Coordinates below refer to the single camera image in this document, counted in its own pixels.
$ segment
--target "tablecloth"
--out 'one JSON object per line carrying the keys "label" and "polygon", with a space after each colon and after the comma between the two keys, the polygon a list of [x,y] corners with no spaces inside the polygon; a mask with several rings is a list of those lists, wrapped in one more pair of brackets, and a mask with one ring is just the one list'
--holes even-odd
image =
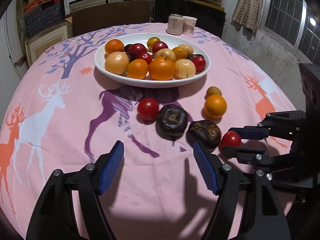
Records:
{"label": "tablecloth", "polygon": [[[295,110],[254,62],[199,28],[182,38],[203,48],[212,66],[206,77],[189,85],[142,89],[114,82],[95,68],[94,53],[106,41],[129,33],[165,34],[166,27],[122,25],[74,37],[45,51],[26,73],[0,133],[0,206],[23,237],[53,170],[78,171],[121,140],[124,161],[110,191],[100,197],[117,239],[200,239],[217,197],[206,188],[185,136],[175,142],[160,138],[154,122],[137,118],[139,100],[154,97],[162,106],[180,105],[192,120],[202,120],[206,90],[216,86],[228,104],[225,115],[214,120],[222,133],[256,125],[268,112]],[[243,143],[271,155],[290,149],[290,142],[275,138]],[[218,148],[214,154],[220,156]],[[229,162],[252,171],[250,165]],[[87,237],[77,192],[73,196],[79,231]],[[279,198],[288,212],[294,195],[279,193]],[[237,234],[243,201],[240,193],[230,237]]]}

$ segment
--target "white plate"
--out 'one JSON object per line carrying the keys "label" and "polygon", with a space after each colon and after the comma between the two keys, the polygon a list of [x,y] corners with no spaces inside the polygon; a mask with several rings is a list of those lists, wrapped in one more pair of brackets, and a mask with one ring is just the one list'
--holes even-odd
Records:
{"label": "white plate", "polygon": [[130,85],[130,86],[135,86],[135,87],[143,87],[143,88],[171,88],[171,87],[178,87],[178,86],[183,86],[186,84],[189,84],[199,78],[202,78],[205,76],[209,69],[210,69],[210,59],[208,54],[201,49],[199,46],[196,44],[184,40],[182,38],[179,38],[177,36],[172,36],[172,35],[167,35],[167,34],[159,34],[159,33],[133,33],[133,34],[127,34],[118,37],[118,40],[121,40],[123,44],[126,46],[127,44],[135,44],[135,43],[141,43],[143,45],[147,45],[147,41],[151,37],[158,37],[161,41],[165,42],[169,49],[173,49],[180,44],[186,44],[190,45],[194,48],[194,54],[202,54],[204,56],[204,59],[206,60],[207,66],[204,71],[202,71],[199,74],[196,74],[195,76],[191,78],[186,78],[186,79],[173,79],[173,80],[168,80],[168,81],[156,81],[156,80],[148,80],[148,79],[134,79],[134,78],[128,78],[124,75],[116,75],[113,74],[109,71],[105,70],[105,44],[103,44],[94,54],[94,63],[96,67],[98,68],[99,71],[104,73],[106,76],[109,78],[118,81],[122,84]]}

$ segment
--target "can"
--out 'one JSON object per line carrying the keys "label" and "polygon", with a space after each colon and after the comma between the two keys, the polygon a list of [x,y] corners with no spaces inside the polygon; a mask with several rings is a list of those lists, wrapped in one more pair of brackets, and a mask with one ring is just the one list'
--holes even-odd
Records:
{"label": "can", "polygon": [[184,18],[180,14],[171,14],[168,19],[167,32],[173,35],[181,35]]}

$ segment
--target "paper cup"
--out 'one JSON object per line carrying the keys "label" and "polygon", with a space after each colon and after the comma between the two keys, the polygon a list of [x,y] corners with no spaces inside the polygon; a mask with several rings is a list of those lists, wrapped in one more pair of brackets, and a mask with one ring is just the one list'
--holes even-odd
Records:
{"label": "paper cup", "polygon": [[197,18],[184,16],[184,23],[182,33],[186,35],[192,35],[196,26]]}

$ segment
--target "window screen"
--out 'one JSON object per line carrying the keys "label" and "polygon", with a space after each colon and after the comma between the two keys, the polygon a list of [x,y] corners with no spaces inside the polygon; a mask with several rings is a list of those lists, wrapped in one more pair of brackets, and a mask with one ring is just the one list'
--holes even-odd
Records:
{"label": "window screen", "polygon": [[271,0],[266,27],[295,44],[301,22],[303,0]]}
{"label": "window screen", "polygon": [[308,16],[304,27],[299,50],[312,61],[320,66],[320,26],[316,14],[311,8],[308,9]]}

